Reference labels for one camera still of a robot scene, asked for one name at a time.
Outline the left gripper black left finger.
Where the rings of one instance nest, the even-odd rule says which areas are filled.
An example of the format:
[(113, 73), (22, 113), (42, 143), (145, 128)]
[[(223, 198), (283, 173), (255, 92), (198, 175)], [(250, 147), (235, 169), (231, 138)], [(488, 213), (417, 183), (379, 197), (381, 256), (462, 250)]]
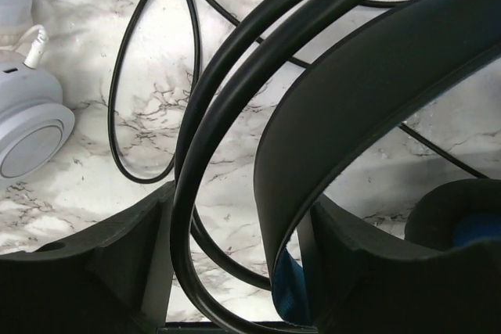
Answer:
[(173, 268), (175, 185), (33, 252), (1, 256), (3, 333), (157, 333)]

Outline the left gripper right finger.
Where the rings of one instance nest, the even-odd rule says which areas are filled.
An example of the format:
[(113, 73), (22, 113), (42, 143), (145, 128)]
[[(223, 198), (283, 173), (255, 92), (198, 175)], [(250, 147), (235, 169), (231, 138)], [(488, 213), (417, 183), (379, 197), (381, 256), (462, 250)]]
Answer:
[(321, 333), (497, 333), (500, 244), (439, 252), (330, 203), (299, 225), (309, 313)]

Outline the white over-ear headphones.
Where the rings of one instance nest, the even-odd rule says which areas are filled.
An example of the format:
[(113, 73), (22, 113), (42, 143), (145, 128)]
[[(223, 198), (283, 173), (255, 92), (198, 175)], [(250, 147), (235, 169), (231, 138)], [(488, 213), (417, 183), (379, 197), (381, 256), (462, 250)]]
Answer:
[(59, 81), (39, 66), (49, 41), (32, 22), (33, 0), (1, 0), (1, 187), (22, 181), (74, 127)]

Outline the black blue headphones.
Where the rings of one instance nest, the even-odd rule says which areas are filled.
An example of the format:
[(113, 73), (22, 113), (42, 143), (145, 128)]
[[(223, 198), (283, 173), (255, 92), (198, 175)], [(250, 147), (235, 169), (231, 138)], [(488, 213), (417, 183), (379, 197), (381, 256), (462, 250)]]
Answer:
[[(264, 0), (216, 52), (192, 93), (176, 146), (171, 256), (185, 294), (226, 332), (269, 328), (228, 311), (196, 274), (189, 227), (204, 172), (263, 84), (364, 1)], [(317, 203), (339, 207), (325, 188), (398, 123), (499, 55), (500, 0), (410, 0), (341, 39), (291, 85), (254, 163), (269, 284), (285, 321), (318, 331), (309, 313), (299, 225)], [(456, 181), (418, 203), (403, 241), (439, 252), (499, 242), (499, 222), (499, 181)]]

